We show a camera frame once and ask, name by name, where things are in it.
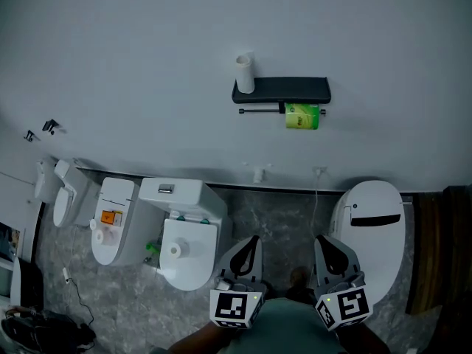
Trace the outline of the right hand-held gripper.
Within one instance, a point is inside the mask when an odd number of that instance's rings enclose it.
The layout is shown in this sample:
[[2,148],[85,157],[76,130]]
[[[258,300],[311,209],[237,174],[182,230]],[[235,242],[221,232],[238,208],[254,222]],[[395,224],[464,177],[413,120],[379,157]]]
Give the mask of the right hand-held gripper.
[[[317,235],[314,248],[319,284],[314,291],[314,307],[324,326],[333,331],[362,323],[370,316],[370,303],[364,273],[358,273],[361,267],[356,253],[327,235]],[[346,279],[329,285],[336,277]]]

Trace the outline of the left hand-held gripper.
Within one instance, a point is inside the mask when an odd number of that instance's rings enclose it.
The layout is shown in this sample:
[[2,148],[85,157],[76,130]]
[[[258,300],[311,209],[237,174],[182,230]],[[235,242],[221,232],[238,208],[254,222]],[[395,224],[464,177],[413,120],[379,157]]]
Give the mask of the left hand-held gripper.
[[209,318],[219,327],[250,329],[266,298],[263,244],[258,235],[228,250],[219,263],[219,277],[210,291]]

